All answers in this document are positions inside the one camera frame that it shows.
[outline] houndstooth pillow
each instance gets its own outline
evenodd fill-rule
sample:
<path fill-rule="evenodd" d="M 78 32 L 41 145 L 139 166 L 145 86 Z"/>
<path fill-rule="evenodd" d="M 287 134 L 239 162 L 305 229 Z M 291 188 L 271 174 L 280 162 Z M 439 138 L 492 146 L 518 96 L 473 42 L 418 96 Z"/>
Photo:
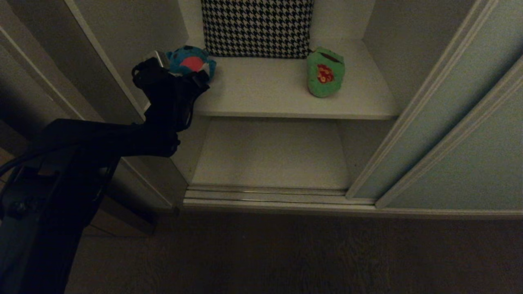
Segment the houndstooth pillow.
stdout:
<path fill-rule="evenodd" d="M 306 58 L 314 0 L 201 0 L 215 56 Z"/>

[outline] floor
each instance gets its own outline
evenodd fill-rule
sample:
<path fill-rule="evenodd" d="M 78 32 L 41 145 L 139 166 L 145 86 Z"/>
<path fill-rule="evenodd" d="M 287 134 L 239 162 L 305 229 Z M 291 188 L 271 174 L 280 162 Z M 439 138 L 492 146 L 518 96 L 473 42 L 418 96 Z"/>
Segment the floor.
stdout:
<path fill-rule="evenodd" d="M 523 221 L 186 212 L 85 236 L 66 293 L 523 293 Z"/>

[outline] stuffed toy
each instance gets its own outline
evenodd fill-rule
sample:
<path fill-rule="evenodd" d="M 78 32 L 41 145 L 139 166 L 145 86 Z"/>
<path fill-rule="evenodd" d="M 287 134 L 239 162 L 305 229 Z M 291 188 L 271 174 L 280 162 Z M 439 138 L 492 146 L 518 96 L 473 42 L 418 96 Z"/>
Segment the stuffed toy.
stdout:
<path fill-rule="evenodd" d="M 209 81 L 214 76 L 216 61 L 209 59 L 207 51 L 193 46 L 183 46 L 174 52 L 167 52 L 170 61 L 169 71 L 175 75 L 185 75 L 191 72 L 205 70 Z"/>
<path fill-rule="evenodd" d="M 326 97 L 342 87 L 345 75 L 343 56 L 318 47 L 307 57 L 309 91 L 316 97 Z"/>

